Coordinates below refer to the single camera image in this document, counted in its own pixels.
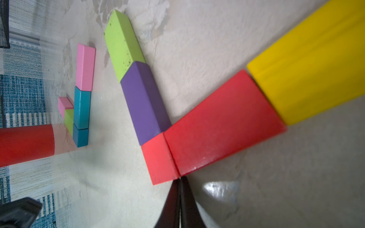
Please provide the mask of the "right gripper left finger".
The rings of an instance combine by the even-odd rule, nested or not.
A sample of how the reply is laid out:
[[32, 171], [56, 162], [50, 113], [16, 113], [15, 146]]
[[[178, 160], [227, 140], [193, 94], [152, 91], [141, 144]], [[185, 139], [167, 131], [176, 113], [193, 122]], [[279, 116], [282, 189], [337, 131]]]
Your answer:
[[42, 210], [43, 204], [25, 197], [1, 205], [1, 228], [30, 228]]

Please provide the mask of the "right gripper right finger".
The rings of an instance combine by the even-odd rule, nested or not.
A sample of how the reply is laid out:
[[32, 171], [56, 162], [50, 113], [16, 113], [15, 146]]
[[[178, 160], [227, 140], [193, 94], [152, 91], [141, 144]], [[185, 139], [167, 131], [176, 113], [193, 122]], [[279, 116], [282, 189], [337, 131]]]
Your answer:
[[172, 182], [156, 228], [205, 228], [188, 178]]

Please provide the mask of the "red small block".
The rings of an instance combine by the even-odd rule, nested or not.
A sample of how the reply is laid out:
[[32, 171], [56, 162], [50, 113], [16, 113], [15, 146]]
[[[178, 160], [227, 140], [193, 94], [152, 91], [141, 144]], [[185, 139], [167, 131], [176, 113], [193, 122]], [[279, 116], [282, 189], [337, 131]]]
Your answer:
[[164, 133], [160, 133], [141, 146], [153, 185], [180, 178]]

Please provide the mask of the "teal small block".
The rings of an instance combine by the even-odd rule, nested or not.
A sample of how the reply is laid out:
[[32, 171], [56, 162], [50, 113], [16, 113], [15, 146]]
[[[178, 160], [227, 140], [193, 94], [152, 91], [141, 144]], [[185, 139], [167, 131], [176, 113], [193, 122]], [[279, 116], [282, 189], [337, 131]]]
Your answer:
[[88, 145], [89, 129], [78, 129], [73, 125], [73, 140], [76, 147], [84, 147]]

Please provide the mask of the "purple block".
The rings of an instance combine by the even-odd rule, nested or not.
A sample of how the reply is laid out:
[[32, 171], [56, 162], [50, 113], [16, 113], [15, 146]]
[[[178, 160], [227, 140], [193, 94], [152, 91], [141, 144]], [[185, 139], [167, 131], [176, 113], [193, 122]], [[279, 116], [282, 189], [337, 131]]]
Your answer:
[[140, 145], [166, 131], [171, 121], [148, 64], [135, 61], [121, 87]]

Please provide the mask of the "lime green block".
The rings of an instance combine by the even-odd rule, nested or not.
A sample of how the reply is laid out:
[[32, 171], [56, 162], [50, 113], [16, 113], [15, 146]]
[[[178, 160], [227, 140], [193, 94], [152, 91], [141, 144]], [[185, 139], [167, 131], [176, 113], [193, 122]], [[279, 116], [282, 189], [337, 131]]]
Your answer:
[[65, 114], [65, 125], [71, 136], [73, 136], [73, 125], [74, 125], [74, 109], [66, 109]]
[[146, 62], [127, 15], [114, 10], [104, 31], [104, 38], [119, 82], [134, 62]]

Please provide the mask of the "red long block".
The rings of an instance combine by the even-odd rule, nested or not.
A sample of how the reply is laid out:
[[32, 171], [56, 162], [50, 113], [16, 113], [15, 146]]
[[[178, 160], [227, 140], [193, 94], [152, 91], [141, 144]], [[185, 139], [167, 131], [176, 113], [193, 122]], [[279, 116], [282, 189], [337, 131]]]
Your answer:
[[164, 136], [184, 176], [286, 130], [261, 90], [241, 70]]

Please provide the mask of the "pink block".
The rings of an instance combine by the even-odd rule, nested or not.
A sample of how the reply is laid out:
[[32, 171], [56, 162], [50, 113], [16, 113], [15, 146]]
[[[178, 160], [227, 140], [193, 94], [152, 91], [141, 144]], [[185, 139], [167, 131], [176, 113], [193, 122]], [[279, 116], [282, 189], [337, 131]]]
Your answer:
[[78, 43], [76, 86], [81, 91], [92, 91], [96, 49]]
[[62, 118], [65, 118], [65, 110], [67, 109], [74, 109], [73, 104], [67, 97], [59, 97], [58, 98], [58, 109], [62, 116]]

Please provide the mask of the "teal long block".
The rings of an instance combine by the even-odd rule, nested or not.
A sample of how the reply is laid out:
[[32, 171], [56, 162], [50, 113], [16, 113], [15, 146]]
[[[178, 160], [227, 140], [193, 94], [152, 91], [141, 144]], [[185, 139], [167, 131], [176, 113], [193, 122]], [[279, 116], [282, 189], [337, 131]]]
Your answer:
[[89, 128], [91, 91], [82, 91], [75, 86], [74, 124], [77, 129]]

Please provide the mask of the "yellow block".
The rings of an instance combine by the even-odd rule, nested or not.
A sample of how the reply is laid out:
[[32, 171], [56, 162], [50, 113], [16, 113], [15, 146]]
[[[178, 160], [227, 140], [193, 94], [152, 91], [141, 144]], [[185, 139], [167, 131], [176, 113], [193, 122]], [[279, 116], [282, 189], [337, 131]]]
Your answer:
[[288, 125], [365, 93], [365, 3], [328, 1], [248, 64]]

